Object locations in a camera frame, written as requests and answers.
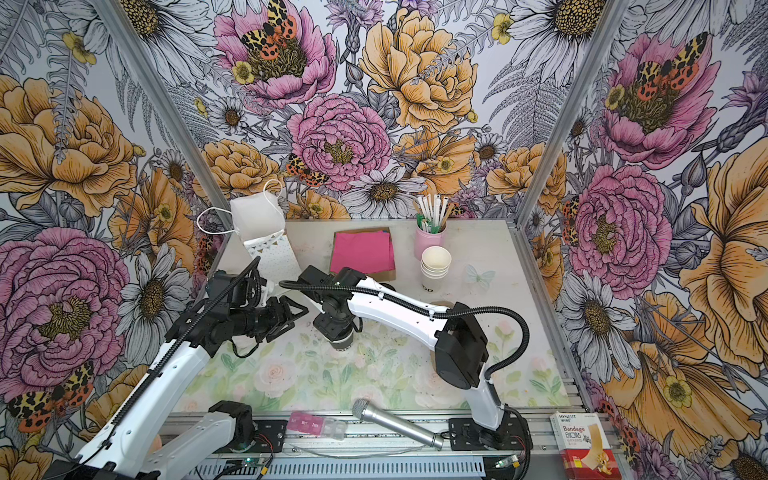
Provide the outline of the black plastic cup lid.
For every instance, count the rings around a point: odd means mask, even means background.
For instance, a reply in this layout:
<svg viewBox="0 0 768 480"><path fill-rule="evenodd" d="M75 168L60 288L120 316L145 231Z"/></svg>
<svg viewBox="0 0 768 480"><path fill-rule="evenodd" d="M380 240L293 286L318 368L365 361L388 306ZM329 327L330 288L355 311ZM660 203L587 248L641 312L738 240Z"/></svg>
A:
<svg viewBox="0 0 768 480"><path fill-rule="evenodd" d="M343 331L340 331L333 338L329 339L329 343L333 349L337 351L344 351L348 349L354 340L354 329L349 327Z"/></svg>

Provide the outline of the paper coffee cup black sleeve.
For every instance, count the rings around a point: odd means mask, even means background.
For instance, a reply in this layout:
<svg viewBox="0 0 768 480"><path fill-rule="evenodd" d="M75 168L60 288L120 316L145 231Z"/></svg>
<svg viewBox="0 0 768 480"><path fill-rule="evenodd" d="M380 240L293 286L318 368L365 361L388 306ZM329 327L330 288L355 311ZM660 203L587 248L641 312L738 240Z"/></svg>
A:
<svg viewBox="0 0 768 480"><path fill-rule="evenodd" d="M338 341L332 341L330 343L331 347L335 351L346 351L346 350L348 350L352 346L352 344L353 344L353 338L352 337L347 337L345 339L338 340Z"/></svg>

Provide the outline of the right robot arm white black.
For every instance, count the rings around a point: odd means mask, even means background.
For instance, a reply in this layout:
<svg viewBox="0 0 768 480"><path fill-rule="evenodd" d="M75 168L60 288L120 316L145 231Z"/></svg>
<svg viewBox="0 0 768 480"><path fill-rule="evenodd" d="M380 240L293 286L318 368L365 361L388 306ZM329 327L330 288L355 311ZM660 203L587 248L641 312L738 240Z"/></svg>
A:
<svg viewBox="0 0 768 480"><path fill-rule="evenodd" d="M519 360L530 344L529 326L517 312L499 306L469 307L457 302L445 307L420 302L347 267L330 275L309 266L298 279L282 280L279 286L303 293L318 306L314 328L337 350L351 345L366 320L427 347L434 354L438 377L463 392L483 447L501 449L512 437L511 421L526 428L519 411L500 400L492 382L492 375ZM506 316L521 330L517 349L495 364L488 363L488 339L477 320L485 314Z"/></svg>

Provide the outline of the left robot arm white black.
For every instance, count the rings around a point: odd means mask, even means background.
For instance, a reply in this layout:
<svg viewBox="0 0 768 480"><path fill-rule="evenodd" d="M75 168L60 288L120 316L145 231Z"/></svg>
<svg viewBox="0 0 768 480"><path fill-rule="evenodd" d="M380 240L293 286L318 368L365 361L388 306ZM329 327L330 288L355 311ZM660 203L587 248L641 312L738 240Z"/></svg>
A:
<svg viewBox="0 0 768 480"><path fill-rule="evenodd" d="M150 450L182 394L216 355L239 336L257 344L290 331L309 310L273 296L253 260L241 273L217 271L201 299L172 324L156 358L128 398L72 461L56 460L47 479L181 479L221 448L247 450L258 437L250 406L219 401L195 426Z"/></svg>

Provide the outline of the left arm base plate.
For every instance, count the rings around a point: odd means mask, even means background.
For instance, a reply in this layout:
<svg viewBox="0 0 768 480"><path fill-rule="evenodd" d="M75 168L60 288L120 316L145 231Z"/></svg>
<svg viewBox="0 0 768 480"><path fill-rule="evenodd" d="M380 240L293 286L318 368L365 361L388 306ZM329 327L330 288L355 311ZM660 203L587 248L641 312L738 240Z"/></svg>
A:
<svg viewBox="0 0 768 480"><path fill-rule="evenodd" d="M243 453L281 453L286 437L286 420L255 419L253 421L253 435Z"/></svg>

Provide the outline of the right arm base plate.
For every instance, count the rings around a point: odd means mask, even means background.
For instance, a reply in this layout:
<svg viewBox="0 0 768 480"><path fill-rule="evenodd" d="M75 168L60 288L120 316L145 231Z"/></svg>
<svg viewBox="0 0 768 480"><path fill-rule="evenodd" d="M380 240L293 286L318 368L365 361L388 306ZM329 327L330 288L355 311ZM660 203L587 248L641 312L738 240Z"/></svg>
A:
<svg viewBox="0 0 768 480"><path fill-rule="evenodd" d="M527 422L509 415L495 430L481 427L471 418L450 418L448 433L453 451L522 451L531 446Z"/></svg>

